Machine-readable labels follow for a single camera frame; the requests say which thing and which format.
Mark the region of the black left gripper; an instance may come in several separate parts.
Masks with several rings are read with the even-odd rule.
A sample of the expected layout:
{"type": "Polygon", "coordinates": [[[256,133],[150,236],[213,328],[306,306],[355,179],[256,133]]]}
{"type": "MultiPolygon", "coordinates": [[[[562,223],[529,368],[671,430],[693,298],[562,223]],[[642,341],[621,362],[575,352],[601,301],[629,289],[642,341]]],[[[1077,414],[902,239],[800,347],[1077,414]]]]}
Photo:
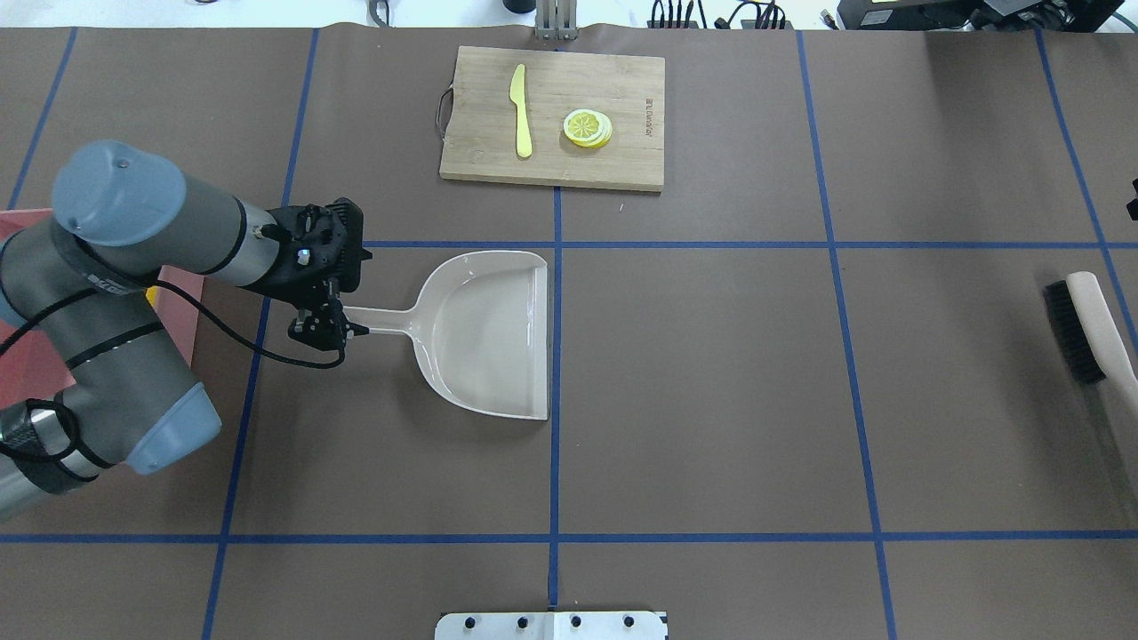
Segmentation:
{"type": "Polygon", "coordinates": [[[273,221],[259,224],[259,239],[277,244],[269,271],[259,277],[259,295],[292,304],[297,313],[287,336],[310,348],[346,348],[347,340],[370,335],[354,323],[344,304],[333,302],[356,292],[365,249],[365,214],[348,198],[329,205],[294,205],[269,211],[273,221]]]}

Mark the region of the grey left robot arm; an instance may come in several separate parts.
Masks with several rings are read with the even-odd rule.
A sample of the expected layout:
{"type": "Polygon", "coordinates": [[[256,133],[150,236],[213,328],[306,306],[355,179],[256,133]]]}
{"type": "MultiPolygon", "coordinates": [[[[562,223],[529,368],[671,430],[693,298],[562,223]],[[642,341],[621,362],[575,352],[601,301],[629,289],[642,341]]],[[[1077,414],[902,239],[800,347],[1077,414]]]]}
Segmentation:
{"type": "Polygon", "coordinates": [[[121,463],[166,469],[218,435],[207,389],[146,297],[163,268],[295,307],[292,339],[341,364],[363,333],[341,295],[371,259],[364,233],[345,197],[264,210],[127,143],[82,146],[53,179],[52,216],[3,241],[3,348],[44,333],[73,380],[5,407],[3,519],[121,463]]]}

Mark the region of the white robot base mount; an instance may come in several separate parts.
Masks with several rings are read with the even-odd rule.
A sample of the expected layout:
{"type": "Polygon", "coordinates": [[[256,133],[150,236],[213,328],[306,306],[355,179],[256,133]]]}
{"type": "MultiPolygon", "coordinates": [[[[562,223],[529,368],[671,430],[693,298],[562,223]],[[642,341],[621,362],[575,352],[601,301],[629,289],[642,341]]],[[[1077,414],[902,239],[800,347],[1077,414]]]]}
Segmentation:
{"type": "Polygon", "coordinates": [[[435,639],[668,639],[662,612],[451,612],[435,639]]]}

